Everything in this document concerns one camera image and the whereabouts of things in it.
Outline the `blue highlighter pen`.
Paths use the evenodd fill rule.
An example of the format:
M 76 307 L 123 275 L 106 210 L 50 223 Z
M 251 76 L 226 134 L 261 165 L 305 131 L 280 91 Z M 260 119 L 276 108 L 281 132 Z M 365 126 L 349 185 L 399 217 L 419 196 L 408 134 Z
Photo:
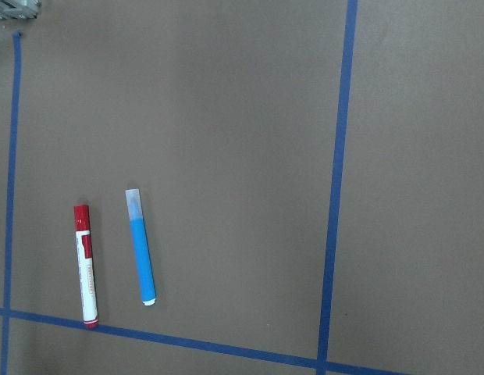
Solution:
M 125 195 L 137 264 L 141 300 L 145 306 L 152 306 L 156 302 L 156 290 L 151 268 L 144 214 L 141 206 L 141 195 L 137 188 L 127 189 Z

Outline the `red white marker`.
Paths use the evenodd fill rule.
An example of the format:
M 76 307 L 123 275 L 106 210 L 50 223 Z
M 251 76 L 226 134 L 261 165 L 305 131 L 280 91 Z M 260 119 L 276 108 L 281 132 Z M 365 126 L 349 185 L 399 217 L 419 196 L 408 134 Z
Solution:
M 98 326 L 99 320 L 94 284 L 89 206 L 75 205 L 73 213 L 83 323 L 86 328 L 93 329 Z

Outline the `aluminium frame post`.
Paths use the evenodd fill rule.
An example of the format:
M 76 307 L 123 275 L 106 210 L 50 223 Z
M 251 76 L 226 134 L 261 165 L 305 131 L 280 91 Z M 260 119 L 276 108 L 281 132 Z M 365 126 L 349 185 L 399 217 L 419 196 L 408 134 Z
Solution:
M 0 0 L 0 20 L 36 19 L 42 0 Z

